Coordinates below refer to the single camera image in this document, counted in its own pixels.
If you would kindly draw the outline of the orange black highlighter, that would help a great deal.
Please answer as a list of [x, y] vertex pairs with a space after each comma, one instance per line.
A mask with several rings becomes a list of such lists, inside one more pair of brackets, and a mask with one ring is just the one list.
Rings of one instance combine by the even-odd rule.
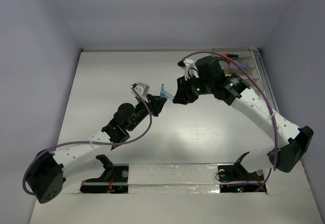
[[229, 57], [229, 58], [238, 58], [239, 56], [238, 55], [236, 55], [236, 54], [227, 54], [227, 53], [225, 53], [224, 54], [226, 57]]

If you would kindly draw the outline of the blue translucent highlighter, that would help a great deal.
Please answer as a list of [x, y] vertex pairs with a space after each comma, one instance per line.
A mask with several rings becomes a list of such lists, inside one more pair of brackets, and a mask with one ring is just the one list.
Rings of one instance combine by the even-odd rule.
[[174, 96], [165, 90], [164, 84], [161, 85], [160, 97], [161, 98], [166, 98], [166, 99], [168, 99], [170, 101], [172, 101], [174, 99]]

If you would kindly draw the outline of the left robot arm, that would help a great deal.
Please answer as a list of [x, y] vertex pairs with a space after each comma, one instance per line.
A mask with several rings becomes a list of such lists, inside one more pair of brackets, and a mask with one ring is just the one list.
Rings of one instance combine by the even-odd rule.
[[136, 99], [136, 105], [121, 104], [109, 123], [90, 139], [40, 151], [23, 175], [23, 190], [45, 204], [77, 182], [113, 182], [118, 172], [105, 152], [106, 147], [117, 148], [140, 140], [148, 129], [134, 139], [129, 133], [145, 118], [152, 121], [159, 116], [167, 102], [166, 98], [151, 94], [136, 95]]

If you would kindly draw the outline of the paperclip jar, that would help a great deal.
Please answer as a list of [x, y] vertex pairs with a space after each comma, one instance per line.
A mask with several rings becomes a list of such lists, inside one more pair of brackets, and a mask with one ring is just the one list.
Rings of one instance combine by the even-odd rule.
[[227, 70], [229, 68], [228, 63], [226, 61], [220, 61], [219, 64], [223, 70]]
[[241, 67], [250, 68], [251, 67], [251, 62], [249, 60], [242, 60], [241, 61]]
[[230, 65], [229, 65], [229, 67], [231, 68], [231, 69], [239, 69], [240, 68], [240, 63], [238, 62], [238, 61], [234, 61], [234, 62], [230, 62]]

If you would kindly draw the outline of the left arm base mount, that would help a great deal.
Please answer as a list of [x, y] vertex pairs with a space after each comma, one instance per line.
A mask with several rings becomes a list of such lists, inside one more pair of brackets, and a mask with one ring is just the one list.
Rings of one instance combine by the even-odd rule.
[[103, 165], [104, 171], [97, 178], [82, 181], [83, 194], [127, 194], [129, 165], [115, 165], [104, 155], [95, 157]]

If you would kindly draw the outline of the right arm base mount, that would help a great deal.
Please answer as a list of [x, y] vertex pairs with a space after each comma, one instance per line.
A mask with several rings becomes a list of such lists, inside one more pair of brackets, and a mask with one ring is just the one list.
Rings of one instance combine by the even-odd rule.
[[242, 154], [233, 164], [218, 166], [215, 179], [220, 183], [221, 193], [267, 192], [266, 187], [262, 186], [264, 174], [258, 175], [257, 171], [249, 173], [241, 165], [241, 161], [248, 153]]

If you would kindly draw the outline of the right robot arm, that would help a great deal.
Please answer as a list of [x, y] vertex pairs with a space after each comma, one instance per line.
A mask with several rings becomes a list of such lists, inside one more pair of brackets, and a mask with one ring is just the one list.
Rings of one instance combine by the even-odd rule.
[[271, 167], [288, 173], [306, 153], [314, 131], [282, 117], [239, 75], [226, 75], [216, 57], [205, 56], [197, 61], [187, 58], [178, 66], [184, 75], [177, 79], [174, 104], [187, 105], [201, 95], [211, 94], [241, 112], [274, 141], [266, 149], [242, 154], [234, 166], [237, 178], [246, 179], [256, 170]]

